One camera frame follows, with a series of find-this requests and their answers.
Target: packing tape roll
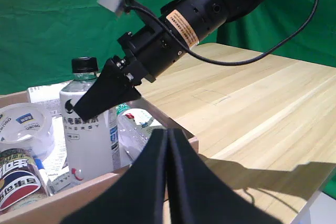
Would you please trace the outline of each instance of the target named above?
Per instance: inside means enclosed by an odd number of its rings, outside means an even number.
[[[0,151],[28,150],[44,160],[55,146],[50,113],[41,105],[16,103],[0,109]]]

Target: green backdrop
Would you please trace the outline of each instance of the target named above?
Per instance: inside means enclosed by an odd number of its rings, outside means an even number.
[[[159,15],[171,0],[138,1]],[[75,57],[97,57],[102,67],[122,56],[117,39],[142,26],[134,13],[117,20],[97,0],[0,0],[0,94],[69,80]]]
[[[267,51],[296,31],[314,0],[266,0],[246,17],[222,26],[218,42]],[[274,54],[336,67],[336,0],[320,0],[312,22]]]

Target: black bottle cap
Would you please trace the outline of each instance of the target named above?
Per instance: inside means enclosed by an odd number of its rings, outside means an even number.
[[[72,59],[72,73],[98,72],[98,63],[95,57],[81,57]]]

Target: orange warning label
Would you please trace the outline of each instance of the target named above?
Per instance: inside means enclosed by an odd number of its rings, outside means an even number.
[[[175,27],[180,33],[189,48],[196,46],[200,41],[194,29],[188,23],[188,21],[177,10],[172,11],[166,19]]]

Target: screw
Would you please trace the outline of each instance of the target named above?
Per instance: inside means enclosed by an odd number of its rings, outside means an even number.
[[[161,44],[163,48],[166,48],[168,46],[168,44],[166,43],[166,41],[164,41],[164,39],[161,40]]]
[[[130,81],[134,79],[134,77],[131,73],[126,74],[126,76]]]

